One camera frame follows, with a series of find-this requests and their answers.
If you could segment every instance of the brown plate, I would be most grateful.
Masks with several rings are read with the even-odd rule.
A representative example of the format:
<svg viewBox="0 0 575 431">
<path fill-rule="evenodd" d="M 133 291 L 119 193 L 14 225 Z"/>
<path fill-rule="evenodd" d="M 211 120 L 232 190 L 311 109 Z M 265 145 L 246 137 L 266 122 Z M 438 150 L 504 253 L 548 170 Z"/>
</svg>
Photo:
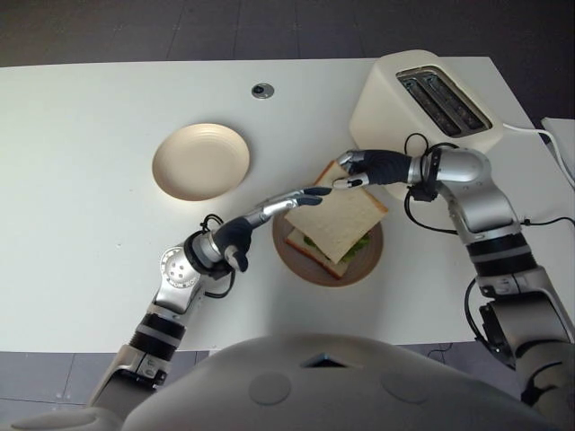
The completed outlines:
<svg viewBox="0 0 575 431">
<path fill-rule="evenodd" d="M 337 279 L 322 266 L 286 243 L 286 237 L 294 229 L 284 215 L 273 219 L 272 235 L 279 256 L 293 272 L 305 281 L 320 286 L 342 287 L 357 283 L 376 267 L 384 249 L 384 232 L 381 224 L 376 224 L 369 231 L 369 243 L 349 263 L 348 270 L 342 278 Z"/>
</svg>

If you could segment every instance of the power cord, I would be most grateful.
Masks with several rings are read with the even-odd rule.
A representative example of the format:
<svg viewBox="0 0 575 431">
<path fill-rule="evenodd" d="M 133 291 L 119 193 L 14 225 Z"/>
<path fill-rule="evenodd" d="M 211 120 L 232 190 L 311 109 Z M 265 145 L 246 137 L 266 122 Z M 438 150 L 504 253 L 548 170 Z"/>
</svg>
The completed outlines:
<svg viewBox="0 0 575 431">
<path fill-rule="evenodd" d="M 485 337 L 481 334 L 481 332 L 479 331 L 479 328 L 477 328 L 477 325 L 475 324 L 475 321 L 473 320 L 473 316 L 471 315 L 471 310 L 469 309 L 469 296 L 471 294 L 473 286 L 475 286 L 475 278 L 473 280 L 471 280 L 471 283 L 469 283 L 469 285 L 465 289 L 465 297 L 464 297 L 465 319 L 467 320 L 467 324 L 469 325 L 469 327 L 471 328 L 471 331 L 473 332 L 473 334 L 475 336 L 475 341 L 479 341 L 480 343 L 482 343 L 483 346 L 487 349 L 487 351 L 489 353 L 491 353 L 491 355 L 495 359 L 497 359 L 498 361 L 501 362 L 501 360 L 495 355 L 495 347 L 492 346 L 489 343 L 489 341 L 487 339 L 485 339 Z M 501 362 L 501 363 L 504 364 L 510 370 L 515 370 L 515 367 L 513 367 L 509 364 L 505 364 L 503 362 Z"/>
<path fill-rule="evenodd" d="M 211 231 L 211 229 L 208 226 L 210 221 L 216 222 L 218 226 L 221 226 L 222 224 L 224 224 L 224 220 L 219 215 L 208 214 L 204 218 L 204 221 L 199 224 L 201 227 L 202 233 L 208 233 Z M 232 268 L 232 270 L 230 272 L 230 283 L 227 286 L 227 289 L 225 290 L 225 292 L 222 292 L 221 294 L 218 294 L 215 292 L 204 292 L 204 296 L 207 296 L 208 298 L 213 298 L 213 299 L 225 298 L 227 296 L 227 294 L 229 294 L 230 291 L 232 290 L 232 287 L 234 287 L 234 282 L 235 282 L 235 269 Z"/>
<path fill-rule="evenodd" d="M 440 148 L 442 146 L 447 146 L 449 148 L 458 148 L 458 146 L 455 144 L 450 144 L 448 142 L 429 146 L 429 141 L 424 135 L 422 135 L 421 133 L 411 133 L 409 136 L 407 136 L 405 138 L 405 142 L 403 143 L 403 152 L 405 154 L 407 154 L 407 145 L 409 144 L 410 139 L 414 136 L 421 137 L 423 139 L 423 142 L 425 142 L 425 151 L 423 152 L 423 154 L 421 155 L 421 158 L 420 158 L 420 178 L 422 178 L 422 181 L 417 186 L 421 187 L 420 193 L 427 195 L 429 197 L 429 200 L 433 200 L 435 198 L 435 196 L 437 195 L 437 192 L 435 190 L 429 189 L 428 183 L 425 180 L 423 180 L 423 178 L 424 178 L 423 177 L 423 162 L 424 162 L 425 158 L 428 155 L 430 155 L 431 152 L 433 152 L 433 150 L 435 150 L 436 148 Z M 428 226 L 426 224 L 423 224 L 422 222 L 420 222 L 419 220 L 417 220 L 413 216 L 413 213 L 411 212 L 411 198 L 413 197 L 413 187 L 414 186 L 411 186 L 408 188 L 407 194 L 405 195 L 405 199 L 403 200 L 403 210 L 405 211 L 407 218 L 409 218 L 417 226 L 422 227 L 423 229 L 427 229 L 428 231 L 439 232 L 439 233 L 448 233 L 450 235 L 457 235 L 457 231 L 455 231 L 453 229 L 440 229 L 438 227 Z"/>
<path fill-rule="evenodd" d="M 571 176 L 568 169 L 565 167 L 565 162 L 563 161 L 563 158 L 561 156 L 561 151 L 559 151 L 559 146 L 557 145 L 557 140 L 555 139 L 555 136 L 553 135 L 553 133 L 548 132 L 547 130 L 543 130 L 541 128 L 518 128 L 516 126 L 511 126 L 511 125 L 505 124 L 505 123 L 503 123 L 503 127 L 508 128 L 509 130 L 514 130 L 516 132 L 531 133 L 531 134 L 536 134 L 536 135 L 547 136 L 549 138 L 549 140 L 551 141 L 551 145 L 553 146 L 553 150 L 555 151 L 555 154 L 557 156 L 557 163 L 559 164 L 559 168 L 561 169 L 561 172 L 563 172 L 563 175 L 565 175 L 565 179 L 567 180 L 567 182 L 569 182 L 571 187 L 575 189 L 575 180 Z"/>
<path fill-rule="evenodd" d="M 548 226 L 549 224 L 557 223 L 563 220 L 571 223 L 573 227 L 575 227 L 575 220 L 573 220 L 571 217 L 557 217 L 547 222 L 532 222 L 530 218 L 526 218 L 521 222 L 521 224 L 523 226 Z"/>
<path fill-rule="evenodd" d="M 443 354 L 446 353 L 446 352 L 448 352 L 449 350 L 451 350 L 452 347 L 453 347 L 453 343 L 449 343 L 449 345 L 448 345 L 446 348 L 432 348 L 432 349 L 428 352 L 427 357 L 431 357 L 431 354 L 432 354 L 432 353 L 438 352 L 438 353 L 441 354 L 441 357 L 442 357 L 442 359 L 443 359 L 442 362 L 445 363 L 446 361 L 445 361 L 445 358 L 443 357 Z"/>
</svg>

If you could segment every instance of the white cable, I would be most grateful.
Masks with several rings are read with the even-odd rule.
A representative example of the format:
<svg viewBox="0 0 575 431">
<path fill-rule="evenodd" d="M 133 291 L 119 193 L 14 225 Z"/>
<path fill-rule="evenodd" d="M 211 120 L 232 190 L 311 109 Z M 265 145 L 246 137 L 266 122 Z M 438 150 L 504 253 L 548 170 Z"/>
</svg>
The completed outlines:
<svg viewBox="0 0 575 431">
<path fill-rule="evenodd" d="M 549 137 L 549 139 L 551 140 L 551 145 L 553 146 L 553 150 L 555 151 L 555 155 L 557 156 L 557 163 L 559 164 L 559 168 L 561 169 L 561 172 L 563 172 L 563 175 L 565 175 L 567 182 L 569 182 L 569 184 L 575 189 L 575 180 L 573 179 L 573 177 L 571 177 L 571 174 L 565 167 L 565 162 L 561 157 L 561 152 L 559 151 L 557 140 L 555 139 L 555 136 L 553 136 L 551 132 L 548 132 L 547 130 L 543 130 L 541 128 L 516 128 L 515 126 L 511 126 L 505 123 L 503 123 L 503 127 L 508 128 L 509 130 L 515 130 L 516 132 L 533 133 L 536 135 L 545 135 Z"/>
</svg>

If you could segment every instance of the sandwich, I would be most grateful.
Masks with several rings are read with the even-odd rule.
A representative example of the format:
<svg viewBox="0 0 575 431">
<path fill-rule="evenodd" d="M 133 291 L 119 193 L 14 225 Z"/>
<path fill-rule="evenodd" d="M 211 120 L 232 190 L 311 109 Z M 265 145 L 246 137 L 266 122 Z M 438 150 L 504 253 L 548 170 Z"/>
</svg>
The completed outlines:
<svg viewBox="0 0 575 431">
<path fill-rule="evenodd" d="M 337 162 L 331 162 L 315 184 L 331 187 L 348 176 Z M 368 232 L 386 214 L 387 208 L 364 189 L 334 189 L 320 205 L 287 213 L 294 230 L 286 243 L 342 278 L 357 252 L 369 243 Z"/>
</svg>

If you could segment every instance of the floor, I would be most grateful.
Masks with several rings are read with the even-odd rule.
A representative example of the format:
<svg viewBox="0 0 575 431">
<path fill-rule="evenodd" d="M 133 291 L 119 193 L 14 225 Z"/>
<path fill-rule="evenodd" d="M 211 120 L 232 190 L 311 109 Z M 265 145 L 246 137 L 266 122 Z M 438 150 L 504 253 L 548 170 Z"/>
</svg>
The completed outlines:
<svg viewBox="0 0 575 431">
<path fill-rule="evenodd" d="M 538 124 L 575 116 L 573 12 L 572 0 L 0 0 L 0 66 L 424 48 L 491 57 Z M 518 396 L 513 373 L 478 343 L 406 348 Z M 168 384 L 206 356 L 178 353 Z M 82 406 L 111 358 L 0 352 L 0 422 Z"/>
</svg>

